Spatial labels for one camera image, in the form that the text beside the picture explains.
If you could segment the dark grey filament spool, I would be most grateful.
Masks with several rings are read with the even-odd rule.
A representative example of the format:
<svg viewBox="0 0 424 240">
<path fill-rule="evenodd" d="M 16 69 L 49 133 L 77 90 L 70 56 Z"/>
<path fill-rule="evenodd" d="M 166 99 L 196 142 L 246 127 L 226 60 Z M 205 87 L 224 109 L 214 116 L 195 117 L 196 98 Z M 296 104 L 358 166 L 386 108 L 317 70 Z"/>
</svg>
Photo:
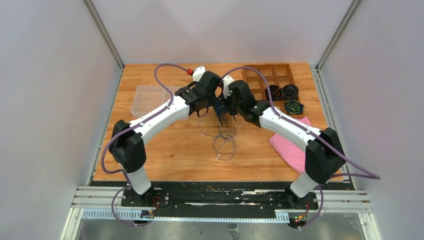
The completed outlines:
<svg viewBox="0 0 424 240">
<path fill-rule="evenodd" d="M 212 107 L 215 112 L 215 115 L 217 116 L 219 125 L 221 127 L 224 126 L 224 120 L 225 116 L 229 115 L 235 118 L 235 115 L 237 114 L 234 106 L 233 99 L 229 97 L 219 97 L 212 101 Z"/>
</svg>

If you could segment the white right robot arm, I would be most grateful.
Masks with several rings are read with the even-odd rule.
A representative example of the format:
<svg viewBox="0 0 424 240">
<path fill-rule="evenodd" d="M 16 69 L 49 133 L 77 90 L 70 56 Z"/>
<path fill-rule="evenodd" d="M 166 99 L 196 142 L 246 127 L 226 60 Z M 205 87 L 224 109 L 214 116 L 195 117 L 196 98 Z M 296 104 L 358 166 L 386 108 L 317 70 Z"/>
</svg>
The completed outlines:
<svg viewBox="0 0 424 240">
<path fill-rule="evenodd" d="M 320 130 L 284 114 L 265 100 L 256 100 L 243 80 L 223 80 L 223 96 L 231 114 L 248 123 L 273 131 L 305 154 L 305 169 L 290 185 L 286 203 L 294 209 L 306 202 L 306 195 L 325 184 L 344 164 L 344 152 L 336 131 Z"/>
</svg>

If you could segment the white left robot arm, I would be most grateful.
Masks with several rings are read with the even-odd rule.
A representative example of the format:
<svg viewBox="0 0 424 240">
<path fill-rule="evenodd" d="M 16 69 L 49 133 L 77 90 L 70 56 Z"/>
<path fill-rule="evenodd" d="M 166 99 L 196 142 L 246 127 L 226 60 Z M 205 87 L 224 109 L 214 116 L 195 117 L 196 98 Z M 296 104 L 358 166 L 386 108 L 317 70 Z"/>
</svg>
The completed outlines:
<svg viewBox="0 0 424 240">
<path fill-rule="evenodd" d="M 140 206 L 153 201 L 152 187 L 144 167 L 146 144 L 174 122 L 208 108 L 217 100 L 216 89 L 224 88 L 225 80 L 211 71 L 196 75 L 197 80 L 177 90 L 164 104 L 131 122 L 115 123 L 106 149 L 123 168 L 123 174 L 135 192 L 134 200 Z"/>
</svg>

